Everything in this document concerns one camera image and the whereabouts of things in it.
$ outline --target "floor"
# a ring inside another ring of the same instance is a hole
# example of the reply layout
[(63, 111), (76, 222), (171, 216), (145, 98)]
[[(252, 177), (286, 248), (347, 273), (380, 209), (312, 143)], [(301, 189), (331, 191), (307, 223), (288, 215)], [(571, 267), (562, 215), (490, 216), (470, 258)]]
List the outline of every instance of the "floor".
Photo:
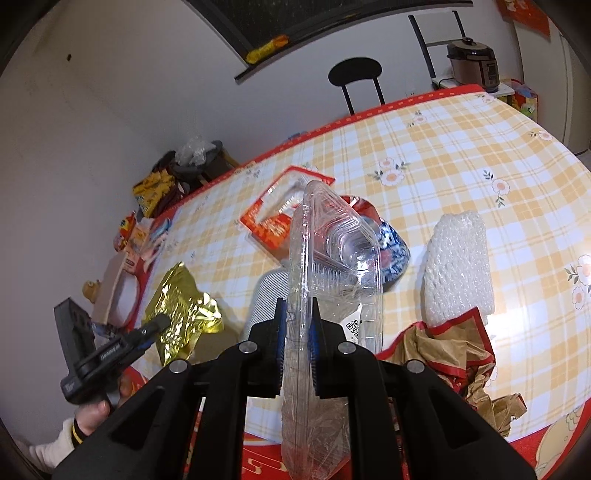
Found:
[(591, 171), (591, 150), (577, 155), (577, 158), (587, 167), (587, 170)]

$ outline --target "metal screw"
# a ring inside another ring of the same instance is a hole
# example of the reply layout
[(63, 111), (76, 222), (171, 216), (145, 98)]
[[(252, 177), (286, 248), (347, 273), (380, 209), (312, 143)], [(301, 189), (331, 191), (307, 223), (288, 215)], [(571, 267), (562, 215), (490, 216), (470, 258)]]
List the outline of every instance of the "metal screw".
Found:
[(348, 355), (357, 350), (355, 344), (351, 342), (342, 342), (337, 348), (339, 349), (339, 352), (343, 353), (344, 355)]
[(247, 340), (246, 342), (242, 342), (238, 346), (238, 349), (242, 353), (254, 353), (254, 352), (256, 352), (257, 348), (258, 348), (258, 345), (255, 342), (251, 342), (250, 340)]
[(407, 363), (407, 368), (409, 372), (419, 374), (425, 370), (425, 364), (420, 360), (411, 360)]
[(168, 366), (170, 371), (174, 374), (180, 374), (187, 369), (187, 362), (185, 360), (174, 360)]

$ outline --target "sleeve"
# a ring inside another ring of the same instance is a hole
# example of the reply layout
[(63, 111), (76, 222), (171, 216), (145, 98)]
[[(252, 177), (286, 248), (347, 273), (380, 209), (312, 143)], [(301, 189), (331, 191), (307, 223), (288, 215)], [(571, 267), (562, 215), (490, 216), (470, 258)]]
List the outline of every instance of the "sleeve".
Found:
[(54, 468), (74, 450), (72, 443), (73, 423), (74, 419), (65, 420), (57, 440), (52, 443), (26, 445), (17, 441), (16, 444), (22, 454), (39, 470), (52, 473)]

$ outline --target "black chair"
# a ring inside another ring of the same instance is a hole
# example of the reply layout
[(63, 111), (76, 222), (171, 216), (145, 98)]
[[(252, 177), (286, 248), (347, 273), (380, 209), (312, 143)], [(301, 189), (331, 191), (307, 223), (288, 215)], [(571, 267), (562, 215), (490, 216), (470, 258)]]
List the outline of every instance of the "black chair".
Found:
[(355, 114), (351, 98), (347, 92), (347, 85), (359, 80), (373, 80), (375, 89), (378, 91), (379, 102), (385, 105), (382, 89), (379, 87), (378, 77), (382, 74), (382, 66), (377, 60), (367, 57), (355, 57), (343, 60), (330, 69), (329, 82), (343, 89), (349, 113)]
[[(460, 14), (457, 10), (451, 12), (431, 12), (428, 14), (409, 15), (411, 25), (413, 26), (414, 34), (417, 36), (418, 44), (421, 46), (427, 70), (431, 79), (437, 77), (433, 62), (431, 61), (431, 54), (429, 48), (437, 47), (439, 45), (446, 45), (455, 40), (461, 40), (466, 36)], [(439, 72), (439, 75), (449, 77), (449, 72)]]

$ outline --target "bubble wrap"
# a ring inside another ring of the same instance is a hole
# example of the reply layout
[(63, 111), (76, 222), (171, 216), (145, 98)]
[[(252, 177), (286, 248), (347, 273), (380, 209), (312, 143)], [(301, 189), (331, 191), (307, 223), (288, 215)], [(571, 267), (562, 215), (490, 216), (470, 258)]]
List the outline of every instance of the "bubble wrap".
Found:
[(426, 323), (435, 327), (478, 307), (495, 311), (486, 226), (474, 211), (441, 217), (427, 247), (425, 269)]

